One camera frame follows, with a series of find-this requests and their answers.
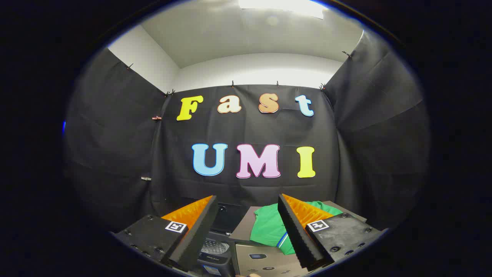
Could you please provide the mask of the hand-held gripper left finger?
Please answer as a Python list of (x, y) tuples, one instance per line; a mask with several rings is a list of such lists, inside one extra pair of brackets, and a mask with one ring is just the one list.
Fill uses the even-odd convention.
[(165, 216), (146, 215), (112, 236), (154, 263), (188, 272), (198, 260), (218, 209), (217, 196), (211, 195)]

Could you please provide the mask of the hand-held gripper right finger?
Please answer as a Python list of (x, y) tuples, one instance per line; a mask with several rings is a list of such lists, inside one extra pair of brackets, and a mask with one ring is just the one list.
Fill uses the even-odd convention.
[(350, 213), (332, 215), (285, 194), (278, 196), (278, 212), (301, 267), (308, 270), (345, 260), (384, 234)]

